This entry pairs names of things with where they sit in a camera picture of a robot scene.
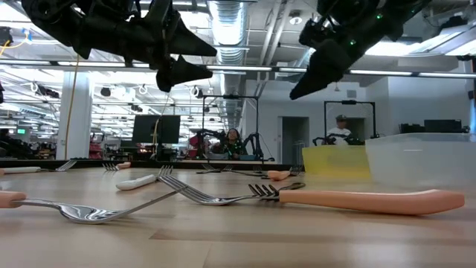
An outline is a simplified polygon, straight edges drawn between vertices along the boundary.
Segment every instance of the monitor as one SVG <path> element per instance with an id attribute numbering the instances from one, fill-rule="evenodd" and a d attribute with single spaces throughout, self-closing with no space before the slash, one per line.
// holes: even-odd
<path id="1" fill-rule="evenodd" d="M 180 115 L 136 115 L 132 142 L 152 143 L 157 120 L 159 120 L 157 124 L 157 138 L 160 139 L 160 142 L 162 144 L 178 144 Z"/>
<path id="2" fill-rule="evenodd" d="M 138 148 L 137 144 L 133 141 L 120 141 L 121 148 Z"/>
<path id="3" fill-rule="evenodd" d="M 427 133 L 461 133 L 461 120 L 425 120 Z"/>

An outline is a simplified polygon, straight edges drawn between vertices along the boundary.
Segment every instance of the doorway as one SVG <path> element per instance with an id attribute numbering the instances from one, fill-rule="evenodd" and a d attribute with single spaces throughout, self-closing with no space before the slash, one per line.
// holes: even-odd
<path id="1" fill-rule="evenodd" d="M 281 163 L 298 165 L 302 161 L 301 149 L 309 146 L 309 117 L 282 117 Z"/>
<path id="2" fill-rule="evenodd" d="M 347 118 L 347 129 L 350 130 L 352 136 L 365 141 L 365 118 Z"/>

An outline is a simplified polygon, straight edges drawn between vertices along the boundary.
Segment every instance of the wooden table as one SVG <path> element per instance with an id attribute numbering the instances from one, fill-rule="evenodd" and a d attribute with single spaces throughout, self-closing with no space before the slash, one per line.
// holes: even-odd
<path id="1" fill-rule="evenodd" d="M 269 181 L 233 173 L 197 175 L 175 170 L 182 181 L 217 196 L 248 194 L 248 183 Z M 29 197 L 124 209 L 165 194 L 162 184 L 120 192 L 117 182 L 156 170 L 6 175 L 0 186 Z M 384 185 L 329 184 L 297 178 L 308 189 L 411 191 Z M 288 185 L 291 181 L 274 183 Z M 0 210 L 2 267 L 476 267 L 476 188 L 466 207 L 427 217 L 365 214 L 310 205 L 248 200 L 197 205 L 177 194 L 127 218 L 100 226 L 70 223 L 58 211 L 23 206 Z"/>

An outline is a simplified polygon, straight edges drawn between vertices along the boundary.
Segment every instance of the black cap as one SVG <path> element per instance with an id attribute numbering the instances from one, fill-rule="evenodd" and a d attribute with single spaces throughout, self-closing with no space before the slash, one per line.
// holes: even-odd
<path id="1" fill-rule="evenodd" d="M 346 121 L 347 120 L 347 117 L 345 115 L 338 115 L 335 120 L 337 122 L 342 122 L 342 121 Z"/>

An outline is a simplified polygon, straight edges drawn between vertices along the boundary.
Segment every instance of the white column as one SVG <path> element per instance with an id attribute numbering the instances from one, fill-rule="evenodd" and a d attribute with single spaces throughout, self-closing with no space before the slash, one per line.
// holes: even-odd
<path id="1" fill-rule="evenodd" d="M 74 72 L 65 71 L 62 82 L 57 159 L 71 159 L 74 157 L 88 158 L 89 154 L 89 133 L 91 129 L 94 83 L 89 81 L 87 73 L 78 72 L 76 88 L 74 89 L 73 105 L 70 107 L 73 81 Z M 68 129 L 68 114 L 70 113 L 70 109 L 68 152 L 66 155 L 66 130 Z"/>

